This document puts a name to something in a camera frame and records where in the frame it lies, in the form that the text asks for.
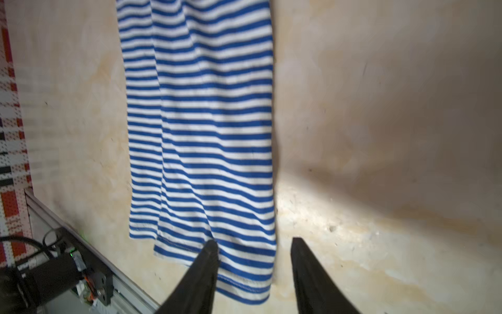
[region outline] metal frame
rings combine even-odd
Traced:
[[[65,227],[76,237],[86,248],[95,254],[105,265],[113,272],[113,287],[114,294],[111,299],[112,304],[120,303],[122,307],[128,307],[140,314],[153,314],[159,308],[159,304],[155,302],[148,294],[139,288],[132,280],[122,273],[115,265],[113,265],[106,257],[99,253],[95,248],[90,246],[81,236],[62,221],[55,213],[48,209],[34,195],[33,189],[25,189],[26,204],[30,214],[37,215],[43,222],[51,228]]]

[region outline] wire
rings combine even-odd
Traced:
[[[53,232],[53,231],[55,231],[55,230],[57,230],[57,228],[52,228],[51,230],[49,230],[48,232],[46,232],[46,233],[45,233],[45,235],[44,235],[44,237],[42,238],[42,244],[43,244],[43,245],[45,245],[46,247],[52,247],[53,245],[58,244],[58,243],[59,243],[59,241],[61,241],[61,240],[63,239],[63,238],[58,238],[58,235],[56,234],[56,241],[54,241],[54,243],[52,243],[52,244],[50,244],[50,245],[47,245],[47,244],[45,243],[45,239],[47,238],[47,236],[48,236],[51,232]]]
[[[49,251],[49,248],[47,246],[44,246],[42,243],[30,238],[21,236],[5,236],[5,237],[0,237],[0,242],[23,242],[38,248],[40,251],[43,251],[49,259],[54,259],[54,255],[52,255],[51,251]]]
[[[52,228],[51,230],[49,230],[48,232],[45,233],[43,239],[42,239],[42,244],[47,247],[48,249],[52,248],[53,246],[55,246],[56,244],[58,244],[59,242],[61,242],[61,240],[63,240],[63,238],[57,238],[56,241],[54,241],[53,243],[47,245],[45,243],[45,240],[47,238],[47,236],[52,232],[52,231],[55,231],[57,228]],[[16,262],[16,265],[19,266],[19,265],[23,265],[24,263],[28,262],[29,260],[31,260],[32,258],[34,258],[35,256],[39,255],[40,253],[44,253],[45,251],[44,250],[39,250],[35,253],[33,253],[32,255],[29,255],[23,259],[20,259],[19,261]]]
[[[89,290],[91,291],[91,295],[90,295],[91,300],[88,299],[87,301],[92,302],[92,300],[97,298],[96,288],[94,287],[94,284],[92,283],[92,279],[90,279],[86,275],[84,275],[84,279],[85,279],[85,281],[87,281],[87,286],[89,286]]]

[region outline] plaid cloth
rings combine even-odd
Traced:
[[[12,61],[4,0],[0,0],[0,235],[31,237],[24,189],[31,186],[30,165],[18,87]],[[0,245],[0,268],[34,252],[23,243]]]

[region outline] blue and white striped fabric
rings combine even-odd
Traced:
[[[117,0],[133,199],[130,237],[190,265],[215,239],[217,290],[269,297],[272,26],[263,0]]]

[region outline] plywood wall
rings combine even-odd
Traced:
[[[36,196],[157,301],[184,267],[128,238],[114,1],[6,0]],[[362,313],[499,313],[502,2],[272,0],[278,256],[302,236]]]

